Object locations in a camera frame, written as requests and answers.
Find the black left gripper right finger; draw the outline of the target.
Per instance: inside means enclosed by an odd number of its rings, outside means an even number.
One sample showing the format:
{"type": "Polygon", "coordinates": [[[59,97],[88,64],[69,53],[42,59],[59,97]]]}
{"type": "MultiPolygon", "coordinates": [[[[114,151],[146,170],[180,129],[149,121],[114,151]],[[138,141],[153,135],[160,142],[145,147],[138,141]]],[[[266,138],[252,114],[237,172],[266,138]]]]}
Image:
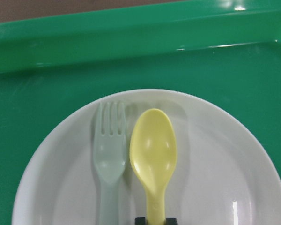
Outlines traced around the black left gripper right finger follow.
{"type": "Polygon", "coordinates": [[[165,224],[166,225],[177,225],[177,219],[174,217],[167,217],[165,224]]]}

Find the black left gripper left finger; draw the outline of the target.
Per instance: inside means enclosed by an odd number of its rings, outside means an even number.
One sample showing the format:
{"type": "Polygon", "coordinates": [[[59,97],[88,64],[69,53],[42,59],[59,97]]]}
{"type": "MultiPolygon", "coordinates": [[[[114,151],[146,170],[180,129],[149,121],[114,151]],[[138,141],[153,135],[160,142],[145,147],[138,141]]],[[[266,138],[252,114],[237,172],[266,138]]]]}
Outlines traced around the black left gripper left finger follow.
{"type": "Polygon", "coordinates": [[[147,220],[145,217],[136,217],[134,220],[135,225],[147,225],[147,220]]]}

